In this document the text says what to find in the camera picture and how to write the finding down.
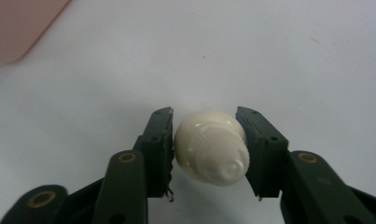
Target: white plastic cap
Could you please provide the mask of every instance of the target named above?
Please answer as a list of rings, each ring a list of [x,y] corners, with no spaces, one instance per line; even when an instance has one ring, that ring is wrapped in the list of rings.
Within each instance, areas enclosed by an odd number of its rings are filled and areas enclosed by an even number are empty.
[[[218,111],[186,120],[175,136],[175,154],[188,175],[219,186],[236,183],[249,167],[243,127]]]

